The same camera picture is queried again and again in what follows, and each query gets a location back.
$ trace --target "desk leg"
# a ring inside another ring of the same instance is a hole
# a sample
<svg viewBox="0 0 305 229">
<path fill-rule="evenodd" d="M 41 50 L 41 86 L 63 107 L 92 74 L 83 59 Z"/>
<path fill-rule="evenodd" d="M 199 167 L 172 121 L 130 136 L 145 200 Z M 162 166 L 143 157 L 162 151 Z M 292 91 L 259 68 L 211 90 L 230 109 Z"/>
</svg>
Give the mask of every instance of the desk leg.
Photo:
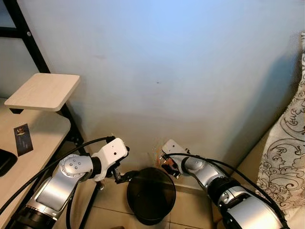
<svg viewBox="0 0 305 229">
<path fill-rule="evenodd" d="M 102 183 L 101 182 L 96 182 L 96 185 L 95 185 L 94 191 L 92 193 L 91 199 L 88 203 L 85 214 L 82 217 L 79 229 L 84 229 L 84 227 L 86 225 L 86 222 L 87 222 L 87 219 L 88 219 L 88 216 L 90 214 L 91 208 L 93 206 L 94 200 L 95 200 L 95 198 L 96 198 L 96 196 L 97 196 L 97 194 L 98 194 L 98 192 L 100 191 L 101 188 L 102 188 Z"/>
</svg>

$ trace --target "black wastebasket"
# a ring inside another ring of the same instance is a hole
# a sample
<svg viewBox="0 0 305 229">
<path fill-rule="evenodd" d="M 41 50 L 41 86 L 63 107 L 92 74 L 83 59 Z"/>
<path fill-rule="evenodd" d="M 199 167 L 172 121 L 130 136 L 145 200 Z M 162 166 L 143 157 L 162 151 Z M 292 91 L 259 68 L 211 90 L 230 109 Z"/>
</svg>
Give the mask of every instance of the black wastebasket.
<svg viewBox="0 0 305 229">
<path fill-rule="evenodd" d="M 176 188 L 172 179 L 163 171 L 145 168 L 129 182 L 127 200 L 141 223 L 154 225 L 172 210 Z"/>
</svg>

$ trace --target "white wall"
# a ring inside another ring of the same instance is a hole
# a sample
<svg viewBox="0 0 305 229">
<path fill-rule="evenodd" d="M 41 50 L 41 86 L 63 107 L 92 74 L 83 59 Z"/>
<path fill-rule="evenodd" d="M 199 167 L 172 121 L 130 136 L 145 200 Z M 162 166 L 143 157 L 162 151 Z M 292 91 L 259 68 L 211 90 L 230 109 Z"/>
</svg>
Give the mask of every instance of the white wall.
<svg viewBox="0 0 305 229">
<path fill-rule="evenodd" d="M 302 0 L 20 6 L 50 70 L 81 75 L 70 105 L 86 139 L 113 133 L 131 147 L 125 170 L 155 165 L 168 138 L 237 165 L 289 103 L 297 80 Z"/>
</svg>

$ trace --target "black cable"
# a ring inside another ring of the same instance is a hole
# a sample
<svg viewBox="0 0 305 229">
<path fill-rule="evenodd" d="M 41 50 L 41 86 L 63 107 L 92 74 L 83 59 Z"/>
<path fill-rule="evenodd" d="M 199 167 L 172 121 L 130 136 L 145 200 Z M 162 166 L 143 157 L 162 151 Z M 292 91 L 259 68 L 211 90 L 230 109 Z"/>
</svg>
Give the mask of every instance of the black cable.
<svg viewBox="0 0 305 229">
<path fill-rule="evenodd" d="M 226 167 L 232 169 L 234 172 L 236 172 L 238 175 L 240 175 L 243 179 L 245 179 L 249 184 L 251 184 L 254 188 L 256 188 L 270 202 L 270 204 L 268 204 L 268 206 L 270 206 L 275 211 L 275 213 L 277 214 L 277 216 L 278 216 L 279 220 L 281 221 L 282 225 L 284 227 L 286 227 L 287 229 L 289 228 L 288 224 L 287 224 L 287 221 L 284 217 L 284 214 L 283 214 L 282 210 L 279 208 L 279 206 L 277 205 L 277 203 L 267 193 L 265 193 L 260 187 L 258 187 L 257 184 L 255 184 L 252 180 L 250 180 L 247 176 L 245 176 L 242 172 L 238 171 L 236 168 L 230 166 L 229 164 L 227 164 L 225 162 L 214 160 L 214 159 L 203 158 L 203 157 L 198 156 L 198 155 L 183 154 L 183 153 L 172 153 L 172 154 L 166 154 L 166 155 L 167 156 L 177 155 L 177 156 L 194 157 L 194 158 L 198 158 L 200 160 L 203 160 L 203 161 L 206 161 L 206 162 L 209 162 L 209 163 L 215 162 L 215 163 L 221 164 L 223 166 L 226 166 Z"/>
<path fill-rule="evenodd" d="M 74 198 L 74 194 L 76 191 L 76 187 L 77 187 L 78 183 L 76 184 L 75 188 L 73 189 L 70 199 L 68 201 L 68 205 L 67 205 L 67 212 L 66 212 L 66 227 L 67 229 L 71 229 L 71 221 L 70 221 L 70 215 L 71 215 L 71 208 L 72 208 L 72 202 L 73 202 L 73 198 Z"/>
<path fill-rule="evenodd" d="M 58 164 L 58 162 L 60 162 L 62 159 L 64 159 L 66 156 L 74 153 L 75 151 L 79 150 L 80 148 L 83 148 L 87 145 L 93 144 L 95 142 L 100 142 L 100 141 L 104 141 L 104 140 L 113 140 L 113 136 L 110 137 L 101 137 L 101 138 L 97 138 L 94 139 L 92 141 L 89 141 L 87 143 L 84 143 L 72 150 L 70 150 L 68 153 L 64 154 L 63 156 L 61 156 L 60 158 L 58 158 L 57 160 L 55 160 L 54 162 L 52 162 L 51 164 L 49 164 L 48 166 L 46 166 L 44 169 L 42 169 L 41 171 L 39 171 L 36 175 L 34 175 L 30 180 L 28 180 L 28 182 L 26 182 L 21 188 L 19 188 L 14 195 L 11 196 L 11 198 L 9 198 L 5 204 L 0 208 L 0 215 L 4 212 L 4 210 L 7 208 L 7 206 L 27 187 L 29 186 L 41 173 L 43 173 L 44 171 L 48 170 L 49 168 L 51 168 L 53 165 Z"/>
</svg>

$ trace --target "tile floor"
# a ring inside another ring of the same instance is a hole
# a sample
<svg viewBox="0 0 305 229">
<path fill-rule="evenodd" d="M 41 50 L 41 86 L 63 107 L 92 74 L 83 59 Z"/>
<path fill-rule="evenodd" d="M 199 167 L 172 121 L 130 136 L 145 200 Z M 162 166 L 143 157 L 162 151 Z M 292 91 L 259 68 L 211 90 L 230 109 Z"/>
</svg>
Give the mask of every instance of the tile floor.
<svg viewBox="0 0 305 229">
<path fill-rule="evenodd" d="M 207 196 L 177 192 L 176 203 L 162 222 L 154 226 L 140 223 L 130 210 L 126 190 L 128 183 L 105 180 L 105 188 L 95 199 L 85 229 L 212 229 L 211 203 Z"/>
</svg>

